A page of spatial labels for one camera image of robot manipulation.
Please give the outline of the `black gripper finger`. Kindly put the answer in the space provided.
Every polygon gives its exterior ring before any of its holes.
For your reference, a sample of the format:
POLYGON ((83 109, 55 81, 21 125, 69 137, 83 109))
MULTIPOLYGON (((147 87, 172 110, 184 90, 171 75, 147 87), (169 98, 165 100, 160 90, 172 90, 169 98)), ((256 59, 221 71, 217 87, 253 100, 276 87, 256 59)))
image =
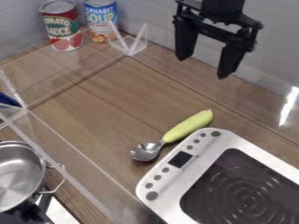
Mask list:
POLYGON ((240 61, 248 51, 248 34, 247 30, 239 30, 221 48, 217 69, 220 79, 225 79, 239 68, 240 61))
POLYGON ((197 41, 197 31, 192 21, 181 16, 173 18, 175 27, 175 55, 179 61, 188 59, 193 54, 197 41))

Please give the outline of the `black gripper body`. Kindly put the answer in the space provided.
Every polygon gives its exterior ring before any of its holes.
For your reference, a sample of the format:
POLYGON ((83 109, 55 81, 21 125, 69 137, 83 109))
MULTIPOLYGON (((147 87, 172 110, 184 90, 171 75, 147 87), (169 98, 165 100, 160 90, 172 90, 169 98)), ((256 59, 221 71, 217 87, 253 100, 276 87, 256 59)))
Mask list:
POLYGON ((260 21, 244 14, 245 0, 175 0, 176 13, 192 21, 197 37, 200 35, 217 40, 224 45, 239 30, 249 32, 247 38, 247 52, 253 50, 257 32, 263 29, 260 21))

